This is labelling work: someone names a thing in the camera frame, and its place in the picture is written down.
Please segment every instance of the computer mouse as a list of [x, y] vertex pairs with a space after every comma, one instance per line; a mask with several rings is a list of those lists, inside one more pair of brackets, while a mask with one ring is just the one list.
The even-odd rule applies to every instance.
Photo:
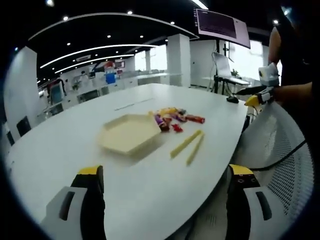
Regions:
[[234, 104], [238, 104], [239, 103], [239, 99], [236, 98], [235, 96], [229, 96], [226, 99], [229, 103], [234, 103]]

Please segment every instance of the curved light strip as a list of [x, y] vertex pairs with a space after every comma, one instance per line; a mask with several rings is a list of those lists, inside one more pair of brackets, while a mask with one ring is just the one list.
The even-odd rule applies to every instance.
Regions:
[[[159, 20], [159, 19], [156, 19], [156, 18], [153, 18], [153, 17], [149, 17], [149, 16], [142, 16], [142, 15], [136, 15], [136, 14], [127, 14], [127, 13], [122, 13], [122, 12], [98, 12], [98, 13], [90, 13], [90, 14], [83, 14], [83, 15], [79, 15], [79, 16], [73, 16], [73, 17], [69, 17], [69, 19], [67, 21], [71, 21], [71, 20], [74, 20], [74, 19], [80, 19], [80, 18], [85, 18], [85, 17], [92, 17], [92, 16], [103, 16], [103, 15], [112, 15], [112, 16], [127, 16], [127, 17], [135, 17], [135, 18], [141, 18], [141, 19], [148, 19], [148, 20], [151, 20], [151, 21], [155, 21], [155, 22], [158, 22], [158, 23], [162, 23], [162, 24], [166, 24], [172, 28], [176, 28], [176, 29], [179, 29], [181, 31], [184, 31], [190, 35], [193, 35], [194, 38], [193, 39], [199, 39], [199, 37], [197, 35], [195, 35], [194, 33], [188, 31], [188, 30], [185, 30], [183, 29], [182, 27], [179, 27], [177, 25], [172, 25], [170, 24], [169, 22], [166, 22], [166, 21], [162, 21], [162, 20]], [[28, 41], [30, 41], [31, 39], [33, 39], [34, 37], [36, 37], [37, 35], [43, 33], [44, 31], [50, 29], [50, 28], [53, 28], [54, 26], [57, 26], [59, 24], [63, 24], [65, 23], [66, 21], [58, 21], [50, 26], [47, 26], [46, 28], [38, 31], [36, 34], [34, 34], [32, 37], [30, 37], [28, 39]]]
[[95, 62], [95, 61], [99, 61], [99, 60], [103, 60], [103, 59], [114, 59], [114, 58], [121, 58], [121, 57], [133, 57], [134, 54], [126, 54], [126, 55], [117, 55], [117, 56], [105, 56], [105, 57], [100, 57], [100, 58], [97, 58], [97, 59], [93, 59], [93, 60], [89, 60], [89, 61], [84, 61], [84, 62], [80, 62], [80, 63], [77, 63], [75, 65], [72, 65], [72, 66], [68, 66], [64, 69], [60, 69], [58, 71], [55, 72], [55, 74], [59, 73], [59, 72], [62, 72], [64, 70], [67, 70], [67, 69], [70, 69], [70, 68], [73, 68], [73, 67], [76, 67], [76, 66], [79, 66], [81, 64], [87, 64], [87, 63], [91, 63], [91, 62]]
[[88, 49], [84, 49], [84, 50], [81, 50], [81, 51], [76, 51], [76, 52], [73, 52], [73, 53], [70, 53], [70, 54], [67, 54], [67, 55], [64, 55], [64, 56], [61, 56], [61, 57], [58, 57], [57, 59], [55, 60], [52, 60], [50, 62], [47, 62], [46, 64], [42, 65], [40, 68], [44, 68], [56, 61], [59, 61], [61, 59], [64, 59], [64, 58], [67, 58], [67, 57], [70, 57], [72, 55], [75, 55], [75, 54], [80, 54], [80, 53], [84, 53], [84, 52], [88, 52], [88, 51], [92, 51], [92, 50], [97, 50], [97, 49], [107, 49], [107, 48], [117, 48], [117, 47], [149, 47], [149, 48], [155, 48], [155, 47], [158, 47], [157, 45], [149, 45], [149, 44], [118, 44], [118, 45], [107, 45], [107, 46], [97, 46], [97, 47], [93, 47], [93, 48], [88, 48]]

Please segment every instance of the mesh chair back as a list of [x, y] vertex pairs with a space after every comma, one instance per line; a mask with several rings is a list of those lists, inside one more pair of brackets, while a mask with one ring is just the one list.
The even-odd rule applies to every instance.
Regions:
[[[239, 140], [234, 162], [251, 169], [277, 163], [305, 140], [296, 122], [276, 102], [267, 104]], [[272, 169], [265, 185], [294, 221], [306, 205], [314, 186], [314, 166], [307, 144]]]

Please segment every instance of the white pillar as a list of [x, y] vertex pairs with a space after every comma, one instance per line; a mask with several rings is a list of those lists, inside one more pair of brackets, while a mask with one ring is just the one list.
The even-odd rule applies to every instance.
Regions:
[[145, 63], [146, 63], [146, 70], [151, 70], [151, 62], [150, 62], [150, 50], [145, 51]]
[[168, 73], [181, 74], [181, 85], [187, 88], [190, 87], [191, 57], [189, 37], [182, 34], [168, 37], [167, 63]]
[[17, 123], [25, 116], [31, 128], [38, 124], [39, 104], [37, 53], [24, 47], [15, 55], [4, 85], [5, 115], [15, 142], [20, 138]]

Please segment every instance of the robotic hand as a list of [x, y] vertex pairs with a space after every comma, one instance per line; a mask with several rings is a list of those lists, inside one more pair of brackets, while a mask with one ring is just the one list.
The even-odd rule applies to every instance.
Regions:
[[269, 66], [259, 67], [259, 76], [262, 86], [246, 88], [237, 93], [239, 95], [253, 94], [245, 102], [246, 106], [256, 107], [273, 100], [274, 87], [279, 86], [277, 66], [271, 63]]

